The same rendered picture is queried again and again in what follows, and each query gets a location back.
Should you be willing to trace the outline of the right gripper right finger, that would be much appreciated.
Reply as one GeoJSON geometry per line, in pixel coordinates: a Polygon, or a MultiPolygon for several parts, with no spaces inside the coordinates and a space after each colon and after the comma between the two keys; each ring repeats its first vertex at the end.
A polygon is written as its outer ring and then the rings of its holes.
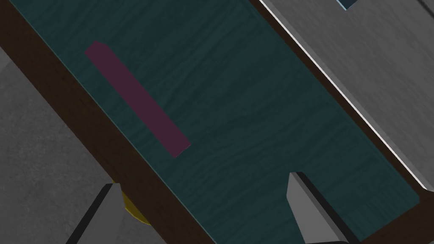
{"type": "Polygon", "coordinates": [[[360,244],[304,173],[289,174],[286,197],[305,244],[360,244]]]}

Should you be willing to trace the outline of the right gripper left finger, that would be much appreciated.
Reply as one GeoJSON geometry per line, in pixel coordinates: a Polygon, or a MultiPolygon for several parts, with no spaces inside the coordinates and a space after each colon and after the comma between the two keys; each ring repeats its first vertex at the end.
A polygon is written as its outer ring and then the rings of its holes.
{"type": "Polygon", "coordinates": [[[115,244],[126,211],[121,190],[106,184],[65,244],[115,244]]]}

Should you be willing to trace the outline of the yellow round knob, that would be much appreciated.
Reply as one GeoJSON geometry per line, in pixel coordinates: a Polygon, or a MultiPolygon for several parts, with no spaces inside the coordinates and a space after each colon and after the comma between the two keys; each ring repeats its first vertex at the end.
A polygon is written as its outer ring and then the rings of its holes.
{"type": "Polygon", "coordinates": [[[124,193],[123,190],[122,191],[122,197],[123,197],[123,201],[125,204],[125,209],[126,211],[135,219],[137,219],[138,221],[140,221],[141,223],[144,223],[146,225],[151,226],[151,224],[149,223],[149,221],[147,219],[145,219],[145,217],[143,216],[143,214],[137,209],[137,207],[131,202],[131,200],[128,198],[128,196],[124,193]]]}

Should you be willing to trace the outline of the teal door leaf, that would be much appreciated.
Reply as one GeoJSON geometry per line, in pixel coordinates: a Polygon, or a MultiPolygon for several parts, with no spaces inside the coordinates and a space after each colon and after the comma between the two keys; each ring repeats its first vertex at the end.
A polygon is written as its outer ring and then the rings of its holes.
{"type": "Polygon", "coordinates": [[[217,244],[304,244],[303,172],[359,240],[419,202],[248,0],[11,0],[217,244]],[[106,44],[190,141],[173,158],[85,56],[106,44]]]}

